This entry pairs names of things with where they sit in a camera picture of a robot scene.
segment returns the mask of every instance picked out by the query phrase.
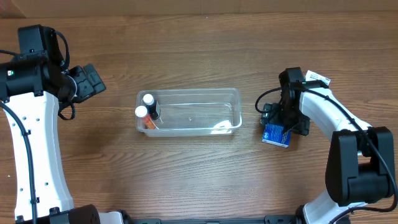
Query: table surface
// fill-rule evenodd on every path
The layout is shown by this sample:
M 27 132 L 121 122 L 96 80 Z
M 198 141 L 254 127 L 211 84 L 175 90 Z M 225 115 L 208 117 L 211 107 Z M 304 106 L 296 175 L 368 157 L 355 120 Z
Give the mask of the table surface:
M 0 49 L 19 51 L 17 28 L 53 27 L 71 66 L 92 63 L 107 90 L 58 119 L 63 170 L 80 207 L 133 218 L 233 218 L 293 213 L 325 189 L 330 143 L 311 123 L 289 148 L 262 143 L 254 102 L 301 67 L 331 78 L 334 95 L 398 138 L 398 13 L 321 12 L 220 16 L 10 19 Z M 10 57 L 0 55 L 0 62 Z M 244 124 L 231 136 L 148 138 L 135 127 L 141 90 L 237 88 Z M 261 103 L 276 102 L 278 94 Z M 0 113 L 0 222 L 14 223 L 16 170 Z M 375 206 L 388 207 L 391 199 Z M 396 223 L 398 212 L 358 212 L 354 223 Z

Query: bottle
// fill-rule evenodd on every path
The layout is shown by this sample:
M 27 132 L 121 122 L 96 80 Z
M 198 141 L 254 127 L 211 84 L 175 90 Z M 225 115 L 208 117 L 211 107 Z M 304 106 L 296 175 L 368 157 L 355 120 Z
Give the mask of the bottle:
M 145 106 L 139 106 L 136 108 L 136 116 L 140 118 L 142 122 L 144 122 L 145 126 L 147 126 L 147 129 L 156 128 L 154 122 L 148 114 L 148 109 Z
M 147 105 L 148 113 L 153 120 L 160 117 L 160 106 L 157 100 L 151 94 L 145 94 L 142 98 L 144 103 Z

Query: white bottle cap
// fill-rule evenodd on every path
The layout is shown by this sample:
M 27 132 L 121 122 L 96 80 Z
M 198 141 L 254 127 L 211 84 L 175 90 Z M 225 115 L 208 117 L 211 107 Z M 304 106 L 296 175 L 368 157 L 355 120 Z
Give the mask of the white bottle cap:
M 142 100 L 144 100 L 144 103 L 148 106 L 153 105 L 155 103 L 155 99 L 151 94 L 145 94 Z
M 148 114 L 148 109 L 145 106 L 139 106 L 136 108 L 136 116 L 144 118 Z

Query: white round object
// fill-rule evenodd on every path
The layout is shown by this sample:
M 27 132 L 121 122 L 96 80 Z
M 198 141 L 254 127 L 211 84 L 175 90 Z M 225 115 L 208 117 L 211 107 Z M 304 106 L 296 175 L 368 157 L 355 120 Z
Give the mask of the white round object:
M 148 114 L 148 109 L 145 106 L 139 106 L 136 108 L 136 116 L 144 118 Z
M 142 100 L 148 106 L 153 105 L 155 103 L 155 99 L 151 94 L 145 94 L 145 96 L 142 98 Z

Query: brown tabletop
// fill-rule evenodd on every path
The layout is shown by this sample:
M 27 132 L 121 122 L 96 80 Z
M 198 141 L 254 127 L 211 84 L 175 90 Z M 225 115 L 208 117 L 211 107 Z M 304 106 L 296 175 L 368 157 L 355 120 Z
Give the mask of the brown tabletop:
M 342 104 L 398 142 L 398 13 L 320 12 L 223 16 L 2 19 L 0 49 L 19 52 L 17 28 L 53 27 L 71 66 L 92 63 L 107 90 L 58 119 L 62 163 L 75 206 L 133 218 L 233 218 L 290 214 L 325 189 L 330 143 L 311 123 L 289 148 L 262 143 L 254 102 L 301 67 L 331 78 Z M 0 55 L 0 62 L 10 57 Z M 141 90 L 237 88 L 244 124 L 231 136 L 148 138 L 136 130 Z M 261 103 L 278 102 L 278 94 Z M 0 113 L 0 222 L 14 223 L 16 170 Z M 374 206 L 388 207 L 391 199 Z M 398 213 L 358 212 L 354 223 L 397 223 Z

